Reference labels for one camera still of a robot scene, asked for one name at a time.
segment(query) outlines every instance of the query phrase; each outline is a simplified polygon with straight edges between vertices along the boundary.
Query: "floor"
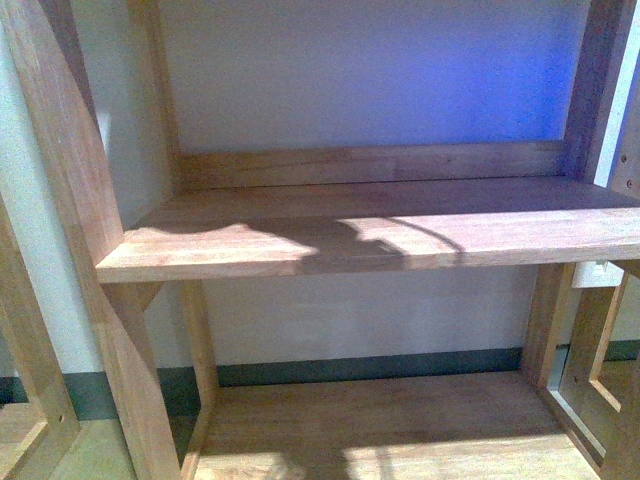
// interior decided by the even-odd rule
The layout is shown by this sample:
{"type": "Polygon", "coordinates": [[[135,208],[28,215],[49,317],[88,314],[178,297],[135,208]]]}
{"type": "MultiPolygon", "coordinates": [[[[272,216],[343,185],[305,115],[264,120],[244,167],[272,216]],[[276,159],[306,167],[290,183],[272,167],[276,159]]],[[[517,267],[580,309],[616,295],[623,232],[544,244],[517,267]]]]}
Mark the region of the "floor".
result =
{"type": "MultiPolygon", "coordinates": [[[[174,419],[184,451],[193,419],[174,419]]],[[[82,423],[55,480],[133,480],[82,423]]],[[[597,479],[517,372],[224,389],[197,480],[597,479]]]]}

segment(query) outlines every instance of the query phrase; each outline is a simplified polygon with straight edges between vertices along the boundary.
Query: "wooden leg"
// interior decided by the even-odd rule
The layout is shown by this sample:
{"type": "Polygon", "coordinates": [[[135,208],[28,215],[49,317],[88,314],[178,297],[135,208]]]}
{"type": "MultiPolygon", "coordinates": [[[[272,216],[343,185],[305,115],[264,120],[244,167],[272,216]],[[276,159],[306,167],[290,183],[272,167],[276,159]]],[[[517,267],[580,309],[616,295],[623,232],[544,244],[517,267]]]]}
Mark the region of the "wooden leg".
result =
{"type": "Polygon", "coordinates": [[[104,285],[112,351],[105,370],[139,480],[178,480],[180,466],[135,285],[104,285]]]}
{"type": "Polygon", "coordinates": [[[182,464],[183,480],[191,480],[196,474],[200,460],[200,450],[211,422],[213,405],[218,389],[218,374],[202,282],[182,282],[181,300],[184,320],[187,323],[191,341],[191,357],[196,373],[196,381],[198,382],[201,404],[196,428],[182,464]]]}
{"type": "Polygon", "coordinates": [[[636,360],[629,388],[630,394],[616,423],[616,435],[600,471],[603,480],[640,478],[640,358],[636,360]]]}
{"type": "Polygon", "coordinates": [[[574,270],[569,263],[538,267],[521,365],[527,382],[536,388],[549,382],[574,270]]]}

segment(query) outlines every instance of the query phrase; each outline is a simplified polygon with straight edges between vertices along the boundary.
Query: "wooden back rail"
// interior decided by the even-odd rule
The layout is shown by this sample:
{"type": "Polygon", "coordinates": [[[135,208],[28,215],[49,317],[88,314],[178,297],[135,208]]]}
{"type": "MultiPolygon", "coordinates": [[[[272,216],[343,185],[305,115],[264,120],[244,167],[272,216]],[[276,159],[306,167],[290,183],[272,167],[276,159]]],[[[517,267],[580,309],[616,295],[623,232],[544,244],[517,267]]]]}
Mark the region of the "wooden back rail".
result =
{"type": "Polygon", "coordinates": [[[563,143],[476,143],[227,152],[179,157],[184,191],[559,175],[563,143]]]}

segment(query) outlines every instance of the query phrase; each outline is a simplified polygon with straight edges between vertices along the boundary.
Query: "lower wooden shelf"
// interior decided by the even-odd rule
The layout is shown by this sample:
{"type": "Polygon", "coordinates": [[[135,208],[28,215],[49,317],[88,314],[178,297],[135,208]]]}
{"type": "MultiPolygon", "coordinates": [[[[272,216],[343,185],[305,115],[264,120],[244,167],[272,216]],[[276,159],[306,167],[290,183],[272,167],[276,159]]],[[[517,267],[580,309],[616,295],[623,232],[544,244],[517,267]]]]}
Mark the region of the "lower wooden shelf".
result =
{"type": "Polygon", "coordinates": [[[598,478],[518,372],[221,390],[197,480],[598,478]]]}
{"type": "Polygon", "coordinates": [[[0,479],[14,478],[46,431],[47,423],[32,405],[0,405],[0,479]]]}

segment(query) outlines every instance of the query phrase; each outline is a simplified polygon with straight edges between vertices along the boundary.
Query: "wooden post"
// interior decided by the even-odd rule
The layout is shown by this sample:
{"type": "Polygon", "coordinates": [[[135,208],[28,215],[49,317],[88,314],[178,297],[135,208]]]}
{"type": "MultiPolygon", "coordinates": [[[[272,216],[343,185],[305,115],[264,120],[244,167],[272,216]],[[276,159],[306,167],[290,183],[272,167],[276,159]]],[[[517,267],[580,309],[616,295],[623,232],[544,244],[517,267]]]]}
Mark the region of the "wooden post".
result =
{"type": "Polygon", "coordinates": [[[180,294],[200,395],[200,414],[182,465],[183,480],[192,480],[198,468],[200,450],[211,422],[213,404],[218,390],[218,373],[202,282],[182,282],[180,294]]]}
{"type": "Polygon", "coordinates": [[[107,298],[95,271],[123,231],[69,0],[0,0],[0,16],[136,473],[177,480],[138,292],[107,298]]]}
{"type": "Polygon", "coordinates": [[[536,388],[546,388],[549,382],[574,270],[568,263],[538,267],[520,367],[536,388]]]}

